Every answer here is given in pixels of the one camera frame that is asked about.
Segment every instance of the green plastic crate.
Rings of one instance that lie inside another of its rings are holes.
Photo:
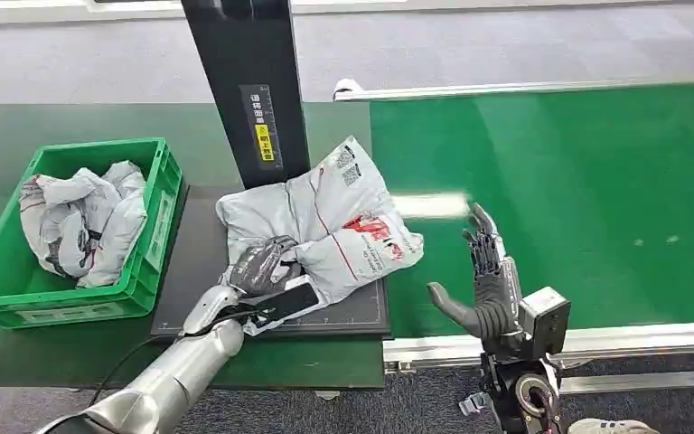
[[[82,167],[98,175],[130,160],[147,180],[147,220],[114,285],[75,288],[39,266],[20,223],[20,185],[35,174],[70,178]],[[22,328],[144,316],[153,310],[182,170],[162,138],[44,146],[36,151],[0,218],[0,326]]]

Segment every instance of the green table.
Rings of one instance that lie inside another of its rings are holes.
[[[308,104],[305,112],[314,161],[350,134],[370,150],[366,104]],[[0,105],[0,214],[38,146],[126,137],[165,137],[189,184],[240,182],[212,104]],[[0,386],[95,384],[148,337],[150,321],[148,316],[15,331],[0,328]],[[130,381],[160,351],[142,350],[112,383]],[[248,339],[213,385],[381,388],[381,351],[378,338]]]
[[[388,278],[392,333],[409,338],[399,341],[462,333],[429,304],[428,281],[472,299],[464,216],[430,209],[439,199],[482,203],[523,291],[558,289],[573,303],[577,335],[694,326],[694,84],[318,103],[305,116],[313,160],[354,134],[390,192],[422,205],[406,221],[424,234],[425,257]],[[148,136],[166,137],[189,183],[238,181],[211,104],[0,106],[0,212],[37,146]],[[148,324],[0,330],[0,385],[89,385]],[[154,354],[140,354],[117,382]],[[249,342],[215,384],[380,387],[381,362],[371,339]]]

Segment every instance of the black robotic glove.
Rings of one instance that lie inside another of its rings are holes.
[[[519,330],[520,282],[514,260],[506,255],[488,212],[475,203],[469,223],[474,233],[464,230],[463,235],[474,267],[474,308],[450,298],[437,282],[428,283],[427,289],[432,303],[470,335],[492,340]]]
[[[293,238],[281,235],[248,247],[235,263],[228,283],[242,291],[243,297],[268,296],[283,292],[286,282],[302,273],[302,267],[298,262],[283,261],[284,254],[296,244]],[[288,266],[288,271],[274,280],[273,273],[280,266]]]

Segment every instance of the person's foot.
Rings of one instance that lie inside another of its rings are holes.
[[[638,420],[582,419],[567,430],[568,434],[659,434]]]

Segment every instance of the black metal pole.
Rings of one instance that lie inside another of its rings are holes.
[[[288,0],[182,0],[246,188],[310,169]]]

